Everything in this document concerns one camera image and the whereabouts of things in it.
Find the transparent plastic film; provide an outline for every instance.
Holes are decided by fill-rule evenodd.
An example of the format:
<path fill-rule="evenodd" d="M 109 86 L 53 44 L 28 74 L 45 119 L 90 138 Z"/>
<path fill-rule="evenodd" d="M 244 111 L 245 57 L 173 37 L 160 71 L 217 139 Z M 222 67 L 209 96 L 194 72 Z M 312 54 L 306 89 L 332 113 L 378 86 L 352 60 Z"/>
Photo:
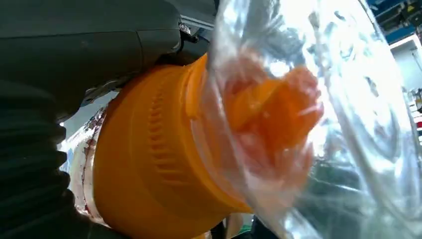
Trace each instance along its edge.
<path fill-rule="evenodd" d="M 418 147 L 365 2 L 221 3 L 192 130 L 280 238 L 421 235 Z"/>

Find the orange object inside bag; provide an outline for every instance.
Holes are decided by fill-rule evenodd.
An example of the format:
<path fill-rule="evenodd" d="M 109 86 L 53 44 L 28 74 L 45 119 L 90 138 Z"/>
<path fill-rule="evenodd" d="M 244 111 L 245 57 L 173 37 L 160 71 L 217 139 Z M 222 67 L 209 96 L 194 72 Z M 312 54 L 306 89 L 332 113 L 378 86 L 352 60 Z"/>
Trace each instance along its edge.
<path fill-rule="evenodd" d="M 97 144 L 93 180 L 96 206 L 112 228 L 133 238 L 188 239 L 230 213 L 251 211 L 240 195 L 214 181 L 214 172 L 205 167 L 194 141 L 191 121 L 201 120 L 205 110 L 198 102 L 206 62 L 204 56 L 185 67 L 157 67 L 130 82 L 110 103 Z M 276 166 L 275 152 L 306 143 L 323 111 L 306 111 L 319 96 L 314 79 L 306 68 L 297 68 L 281 80 L 231 81 L 223 96 L 225 110 L 231 130 L 249 154 L 246 164 L 259 162 L 256 151 L 260 151 L 267 163 Z M 242 143 L 248 134 L 264 147 L 256 149 L 247 140 Z M 294 157 L 285 158 L 280 171 L 291 175 L 292 187 L 304 185 L 312 147 L 303 154 L 301 171 L 288 172 Z M 213 160 L 218 166 L 219 161 L 231 159 Z"/>

